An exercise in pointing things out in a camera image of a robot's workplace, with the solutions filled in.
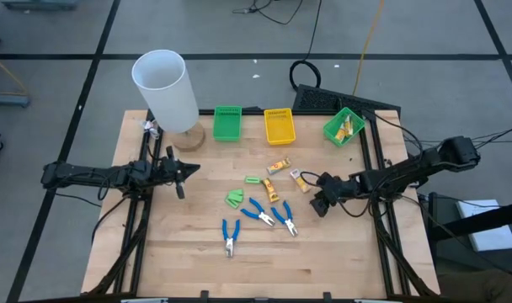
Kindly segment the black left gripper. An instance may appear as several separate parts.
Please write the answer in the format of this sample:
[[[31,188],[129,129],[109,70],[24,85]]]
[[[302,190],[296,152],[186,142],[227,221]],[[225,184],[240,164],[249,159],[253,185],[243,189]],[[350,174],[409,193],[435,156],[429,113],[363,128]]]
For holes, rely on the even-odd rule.
[[[184,199],[184,180],[200,169],[200,164],[182,163],[173,153],[173,147],[166,147],[166,156],[158,162],[158,173],[164,183],[174,183],[179,199]]]

